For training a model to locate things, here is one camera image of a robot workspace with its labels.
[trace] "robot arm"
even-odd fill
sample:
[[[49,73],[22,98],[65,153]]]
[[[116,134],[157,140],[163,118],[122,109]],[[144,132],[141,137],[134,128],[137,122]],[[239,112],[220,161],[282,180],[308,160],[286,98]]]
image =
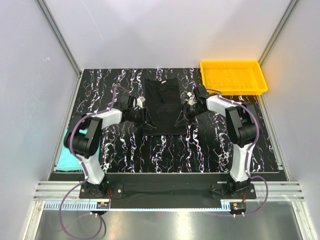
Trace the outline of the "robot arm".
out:
[[[187,94],[186,103],[182,107],[176,126],[193,124],[195,117],[206,111],[216,112],[224,116],[228,137],[233,143],[233,159],[232,168],[229,172],[228,190],[234,193],[247,189],[250,186],[249,169],[253,152],[253,147],[250,149],[249,147],[255,141],[257,135],[254,120],[239,106],[242,103],[235,103],[220,95],[209,94],[204,86],[195,88],[193,93],[194,97],[191,93]],[[258,119],[253,103],[247,102],[242,105],[252,112],[255,119]]]
[[[100,167],[98,148],[102,130],[113,124],[124,121],[134,122],[138,128],[150,130],[153,126],[148,109],[144,106],[145,98],[135,98],[128,95],[119,95],[114,107],[107,112],[88,117],[76,130],[73,139],[73,149],[77,156],[83,161],[88,173],[87,182],[96,192],[104,192],[102,188],[105,173]],[[70,147],[70,137],[76,124],[86,114],[76,112],[70,121],[68,131],[63,144],[66,148]]]

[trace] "black marble surface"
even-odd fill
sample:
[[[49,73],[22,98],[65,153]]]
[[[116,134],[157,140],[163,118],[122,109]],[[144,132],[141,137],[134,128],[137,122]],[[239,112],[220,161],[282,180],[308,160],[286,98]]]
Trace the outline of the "black marble surface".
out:
[[[144,95],[145,79],[161,81],[177,77],[181,95],[201,82],[198,68],[86,69],[76,96],[75,112],[105,109],[115,85],[135,97]],[[278,165],[266,125],[255,96],[227,96],[239,102],[253,102],[262,135],[252,155],[252,172],[278,172]],[[143,136],[133,123],[124,122],[103,130],[100,162],[108,173],[216,173],[232,166],[233,145],[225,118],[214,112],[197,117],[197,126],[186,127],[185,136]]]

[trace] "teal cloth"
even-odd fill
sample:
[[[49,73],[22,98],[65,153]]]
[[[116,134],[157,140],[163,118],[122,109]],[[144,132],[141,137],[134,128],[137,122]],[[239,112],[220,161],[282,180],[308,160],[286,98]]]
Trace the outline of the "teal cloth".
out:
[[[87,130],[79,130],[80,133],[86,134]],[[100,143],[98,148],[98,157],[100,155]],[[75,171],[82,170],[79,160],[73,156],[68,148],[62,145],[60,157],[56,169],[59,171]]]

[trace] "black cloth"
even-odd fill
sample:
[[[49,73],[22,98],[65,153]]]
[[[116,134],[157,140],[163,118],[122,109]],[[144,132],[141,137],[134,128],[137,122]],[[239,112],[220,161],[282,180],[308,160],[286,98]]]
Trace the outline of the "black cloth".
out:
[[[154,130],[144,130],[146,136],[186,135],[185,126],[175,127],[182,109],[179,82],[177,78],[144,82],[145,105],[148,108]]]

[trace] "metal floor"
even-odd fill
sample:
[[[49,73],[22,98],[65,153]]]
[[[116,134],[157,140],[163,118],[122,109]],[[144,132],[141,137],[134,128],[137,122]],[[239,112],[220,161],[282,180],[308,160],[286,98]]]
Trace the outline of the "metal floor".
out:
[[[247,212],[258,208],[248,202]],[[84,211],[63,211],[68,225]],[[143,212],[110,211],[103,215],[106,231],[97,240],[302,240],[290,202],[267,202],[257,214],[248,217],[224,217],[225,212]],[[99,228],[99,220],[86,216],[67,229],[78,238],[89,238]],[[58,211],[44,210],[37,240],[68,240],[61,230]]]

